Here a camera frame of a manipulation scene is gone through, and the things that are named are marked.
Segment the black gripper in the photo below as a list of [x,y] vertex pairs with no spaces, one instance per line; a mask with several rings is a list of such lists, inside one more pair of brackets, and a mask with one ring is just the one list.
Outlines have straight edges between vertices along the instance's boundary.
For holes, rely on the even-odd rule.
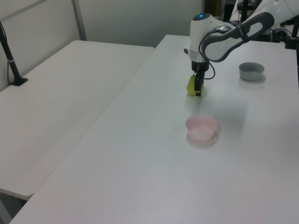
[[[203,79],[205,78],[205,72],[209,69],[209,61],[195,62],[192,61],[192,70],[195,74],[201,74]],[[202,81],[200,78],[194,80],[194,91],[195,96],[201,96]]]

